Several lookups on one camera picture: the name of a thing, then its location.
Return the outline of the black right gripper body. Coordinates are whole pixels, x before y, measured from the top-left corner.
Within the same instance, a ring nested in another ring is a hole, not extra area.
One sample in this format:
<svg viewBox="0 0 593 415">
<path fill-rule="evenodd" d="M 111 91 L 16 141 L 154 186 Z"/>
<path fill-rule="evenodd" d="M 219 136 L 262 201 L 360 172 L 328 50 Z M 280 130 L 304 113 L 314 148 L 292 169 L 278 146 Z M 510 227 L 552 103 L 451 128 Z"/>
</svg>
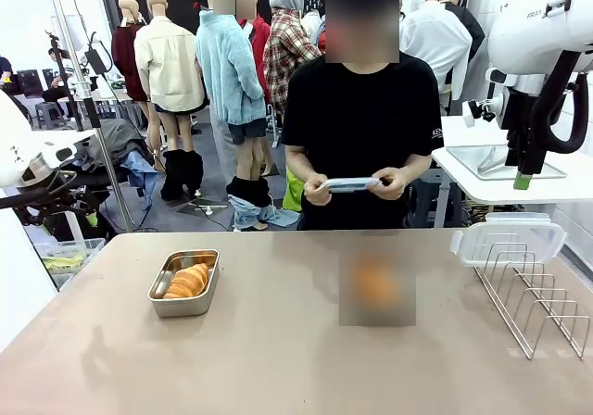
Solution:
<svg viewBox="0 0 593 415">
<path fill-rule="evenodd" d="M 547 152 L 536 140 L 532 123 L 532 112 L 540 96 L 513 87 L 504 87 L 502 94 L 504 109 L 499 126 L 507 132 L 505 165 L 516 167 L 520 174 L 540 174 Z"/>
</svg>

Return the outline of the person's right hand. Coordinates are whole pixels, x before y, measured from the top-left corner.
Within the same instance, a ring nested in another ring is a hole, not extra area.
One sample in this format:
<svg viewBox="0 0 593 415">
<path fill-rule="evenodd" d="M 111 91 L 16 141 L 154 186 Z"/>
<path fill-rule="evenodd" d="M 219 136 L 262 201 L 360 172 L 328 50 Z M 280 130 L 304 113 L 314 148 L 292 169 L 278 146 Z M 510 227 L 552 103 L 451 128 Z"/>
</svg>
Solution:
<svg viewBox="0 0 593 415">
<path fill-rule="evenodd" d="M 304 195 L 314 206 L 326 206 L 332 199 L 332 193 L 324 183 L 325 175 L 314 173 L 304 183 Z"/>
</svg>

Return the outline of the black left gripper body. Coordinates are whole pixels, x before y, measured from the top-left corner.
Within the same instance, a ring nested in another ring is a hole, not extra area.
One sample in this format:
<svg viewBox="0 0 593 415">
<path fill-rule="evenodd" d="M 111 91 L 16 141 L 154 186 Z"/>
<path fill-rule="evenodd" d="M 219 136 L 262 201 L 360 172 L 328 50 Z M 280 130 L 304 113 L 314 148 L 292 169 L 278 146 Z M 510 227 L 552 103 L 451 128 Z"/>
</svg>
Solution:
<svg viewBox="0 0 593 415">
<path fill-rule="evenodd" d="M 82 190 L 50 192 L 39 188 L 22 193 L 19 198 L 24 204 L 18 206 L 18 218 L 24 226 L 44 227 L 46 230 L 69 228 L 67 212 L 74 214 L 75 221 L 86 219 L 88 214 L 95 212 L 95 199 Z"/>
</svg>

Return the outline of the person's left hand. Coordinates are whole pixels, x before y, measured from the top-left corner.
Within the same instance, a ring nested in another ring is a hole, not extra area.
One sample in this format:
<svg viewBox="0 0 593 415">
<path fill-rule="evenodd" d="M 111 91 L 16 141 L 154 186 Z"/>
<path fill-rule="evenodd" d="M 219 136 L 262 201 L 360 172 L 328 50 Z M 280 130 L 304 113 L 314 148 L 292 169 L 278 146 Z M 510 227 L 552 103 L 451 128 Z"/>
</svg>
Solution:
<svg viewBox="0 0 593 415">
<path fill-rule="evenodd" d="M 368 187 L 369 191 L 383 200 L 398 200 L 404 193 L 409 179 L 404 169 L 384 168 L 373 176 L 379 182 Z"/>
</svg>

